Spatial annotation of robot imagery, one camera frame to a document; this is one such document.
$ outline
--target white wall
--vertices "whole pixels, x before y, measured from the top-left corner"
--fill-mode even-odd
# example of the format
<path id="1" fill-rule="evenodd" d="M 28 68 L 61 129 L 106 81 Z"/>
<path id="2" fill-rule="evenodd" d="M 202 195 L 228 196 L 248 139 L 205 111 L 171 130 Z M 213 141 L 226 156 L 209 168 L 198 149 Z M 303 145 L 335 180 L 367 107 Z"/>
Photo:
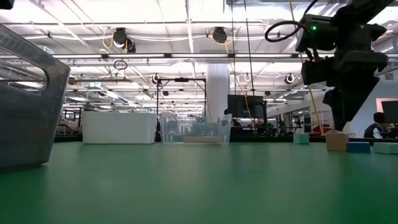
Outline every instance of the white wall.
<path id="1" fill-rule="evenodd" d="M 373 89 L 365 103 L 359 109 L 349 128 L 352 131 L 357 131 L 359 137 L 363 137 L 365 129 L 371 125 L 373 121 L 373 114 L 377 112 L 376 98 L 397 98 L 398 97 L 398 80 L 385 80 L 381 77 L 380 82 Z"/>

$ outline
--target cardboard piece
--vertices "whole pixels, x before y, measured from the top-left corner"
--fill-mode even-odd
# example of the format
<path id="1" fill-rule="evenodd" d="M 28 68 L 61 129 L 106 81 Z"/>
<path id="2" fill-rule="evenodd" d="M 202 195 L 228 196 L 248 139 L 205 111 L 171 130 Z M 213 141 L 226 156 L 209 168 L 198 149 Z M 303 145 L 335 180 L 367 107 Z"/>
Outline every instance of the cardboard piece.
<path id="1" fill-rule="evenodd" d="M 347 151 L 349 137 L 344 133 L 327 133 L 326 148 L 329 151 Z"/>
<path id="2" fill-rule="evenodd" d="M 219 137 L 212 137 L 212 136 L 201 136 L 201 137 L 185 136 L 184 142 L 185 143 L 220 143 L 223 142 L 223 140 Z"/>

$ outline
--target hanging cable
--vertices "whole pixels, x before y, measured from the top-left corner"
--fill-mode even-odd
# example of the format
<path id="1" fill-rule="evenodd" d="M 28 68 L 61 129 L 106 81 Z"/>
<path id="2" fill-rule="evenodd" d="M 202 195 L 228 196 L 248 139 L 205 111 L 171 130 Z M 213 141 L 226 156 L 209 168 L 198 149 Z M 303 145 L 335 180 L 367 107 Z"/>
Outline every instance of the hanging cable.
<path id="1" fill-rule="evenodd" d="M 250 62 L 250 76 L 251 76 L 251 86 L 252 86 L 252 92 L 254 96 L 254 81 L 253 81 L 253 66 L 252 66 L 252 61 L 251 61 L 251 49 L 250 49 L 250 36 L 249 36 L 249 22 L 248 22 L 248 11 L 246 9 L 246 0 L 243 1 L 244 3 L 244 12 L 246 14 L 246 32 L 248 33 L 248 48 L 249 48 L 249 62 Z M 253 122 L 253 128 L 254 128 L 254 133 L 256 134 L 256 119 L 254 118 Z"/>
<path id="2" fill-rule="evenodd" d="M 112 46 L 113 46 L 113 33 L 112 33 L 112 39 L 111 39 L 111 45 L 110 46 L 107 46 L 106 44 L 105 44 L 105 33 L 106 33 L 106 29 L 104 30 L 104 35 L 103 35 L 103 39 L 102 39 L 102 44 L 104 45 L 104 47 L 105 48 L 107 48 L 107 49 L 111 49 L 112 48 Z"/>
<path id="3" fill-rule="evenodd" d="M 232 13 L 232 29 L 233 29 L 233 33 L 234 33 L 234 3 L 233 3 L 233 1 L 231 2 L 231 13 Z M 234 33 L 234 35 L 232 36 L 232 51 L 233 51 L 233 54 L 235 54 L 235 33 Z M 252 125 L 253 125 L 253 127 L 254 127 L 254 129 L 256 128 L 256 121 L 254 120 L 253 121 L 253 119 L 252 119 L 252 117 L 251 117 L 251 112 L 250 112 L 250 109 L 249 109 L 249 104 L 248 104 L 248 96 L 247 96 L 247 93 L 245 92 L 245 91 L 243 91 L 243 89 L 242 89 L 242 87 L 241 87 L 241 84 L 239 83 L 239 81 L 238 81 L 238 79 L 236 78 L 236 59 L 235 59 L 235 57 L 233 58 L 233 60 L 234 60 L 234 66 L 232 66 L 232 64 L 231 64 L 231 59 L 229 59 L 229 65 L 231 66 L 231 69 L 233 70 L 233 72 L 234 72 L 234 79 L 235 79 L 235 85 L 234 85 L 234 89 L 235 89 L 235 95 L 236 95 L 236 84 L 238 84 L 238 86 L 239 86 L 239 88 L 241 89 L 241 92 L 243 93 L 243 96 L 244 96 L 244 100 L 245 100 L 245 102 L 246 102 L 246 109 L 248 110 L 248 113 L 249 113 L 249 118 L 250 118 L 250 121 L 251 121 L 251 123 L 252 123 Z"/>
<path id="4" fill-rule="evenodd" d="M 311 4 L 310 4 L 310 5 L 307 7 L 307 9 L 305 10 L 304 15 L 307 14 L 307 12 L 311 9 L 311 7 L 312 7 L 317 1 L 318 1 L 318 0 L 314 0 L 314 1 L 311 2 Z M 289 0 L 289 4 L 290 4 L 290 12 L 291 12 L 291 14 L 292 14 L 292 20 L 295 21 L 295 19 L 294 19 L 294 13 L 293 13 L 293 2 L 292 2 L 292 0 Z M 297 31 L 300 30 L 300 26 L 297 26 L 296 29 L 295 29 L 295 32 L 294 32 L 294 34 L 296 34 L 296 38 L 297 38 L 297 40 L 298 40 L 299 37 L 298 37 L 298 35 L 297 35 L 297 31 L 296 31 L 296 30 L 297 30 Z M 304 63 L 304 59 L 303 59 L 303 55 L 302 55 L 302 54 L 300 54 L 300 58 L 301 58 L 301 63 Z M 316 115 L 316 117 L 317 117 L 317 121 L 318 121 L 318 125 L 319 125 L 319 127 L 320 127 L 321 135 L 324 136 L 325 133 L 323 132 L 323 126 L 322 126 L 322 123 L 321 123 L 320 118 L 319 118 L 318 109 L 317 109 L 317 103 L 315 102 L 315 99 L 314 99 L 314 97 L 313 97 L 312 90 L 311 90 L 311 88 L 310 88 L 309 86 L 308 86 L 308 90 L 309 90 L 309 92 L 310 92 L 310 96 L 311 96 L 311 100 L 312 100 L 312 105 L 313 105 L 313 108 L 314 108 L 314 110 L 315 110 L 315 115 Z"/>

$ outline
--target green floor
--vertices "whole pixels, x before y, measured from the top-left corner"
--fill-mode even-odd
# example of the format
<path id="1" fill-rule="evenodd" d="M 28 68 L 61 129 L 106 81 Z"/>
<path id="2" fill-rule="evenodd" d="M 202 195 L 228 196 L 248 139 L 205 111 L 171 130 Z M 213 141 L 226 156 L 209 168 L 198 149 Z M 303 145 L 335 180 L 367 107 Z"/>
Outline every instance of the green floor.
<path id="1" fill-rule="evenodd" d="M 43 167 L 0 175 L 0 223 L 398 223 L 398 156 L 58 143 Z"/>

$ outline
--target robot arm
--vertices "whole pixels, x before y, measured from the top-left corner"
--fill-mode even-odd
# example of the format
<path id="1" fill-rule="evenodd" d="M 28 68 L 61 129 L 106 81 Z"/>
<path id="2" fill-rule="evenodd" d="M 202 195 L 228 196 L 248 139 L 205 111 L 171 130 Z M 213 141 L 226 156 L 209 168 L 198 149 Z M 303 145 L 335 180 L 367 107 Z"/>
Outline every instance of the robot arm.
<path id="1" fill-rule="evenodd" d="M 334 17 L 305 13 L 300 22 L 284 21 L 274 24 L 266 32 L 269 41 L 268 33 L 275 27 L 283 24 L 299 26 L 293 33 L 300 32 L 296 51 L 305 52 L 310 59 L 302 66 L 303 82 L 305 85 L 326 82 L 328 87 L 335 87 L 325 94 L 323 102 L 331 107 L 335 129 L 339 131 L 354 118 L 378 83 L 374 72 L 388 64 L 387 55 L 371 50 L 371 42 L 386 29 L 367 23 L 392 2 L 394 0 L 352 0 Z M 335 50 L 334 57 L 320 58 L 317 50 Z"/>

